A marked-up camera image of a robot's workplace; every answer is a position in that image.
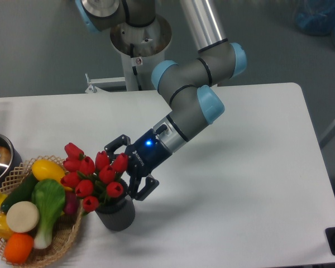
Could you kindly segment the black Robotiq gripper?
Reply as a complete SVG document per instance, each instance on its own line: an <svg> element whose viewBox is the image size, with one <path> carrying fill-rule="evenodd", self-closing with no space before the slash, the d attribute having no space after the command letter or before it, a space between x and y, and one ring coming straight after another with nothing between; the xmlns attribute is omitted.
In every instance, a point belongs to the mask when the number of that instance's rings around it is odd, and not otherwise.
<svg viewBox="0 0 335 268"><path fill-rule="evenodd" d="M153 169L158 167L172 152L160 141L157 133L150 129L143 134L135 143L126 135L120 135L112 142L105 145L104 150L109 157L111 164L116 160L116 150L126 146L125 154L128 156L127 174L130 175L128 195L135 200L145 200L158 186L159 181L151 174ZM133 175L134 167L137 167L137 175ZM142 177L145 177L145 185L141 190Z"/></svg>

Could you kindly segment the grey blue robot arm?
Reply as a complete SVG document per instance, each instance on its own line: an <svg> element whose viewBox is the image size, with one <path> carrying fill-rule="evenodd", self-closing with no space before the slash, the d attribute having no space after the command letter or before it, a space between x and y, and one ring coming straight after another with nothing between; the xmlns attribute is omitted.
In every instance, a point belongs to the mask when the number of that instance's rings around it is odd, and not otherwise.
<svg viewBox="0 0 335 268"><path fill-rule="evenodd" d="M126 89L156 90L171 109L136 142L122 136L106 147L111 157L126 147L128 195L135 200L144 200L158 186L153 169L224 112L212 86L247 66L245 51L228 41L212 1L180 4L199 54L185 65L165 59L172 31L156 13L154 1L76 1L87 28L110 31L111 44L121 56Z"/></svg>

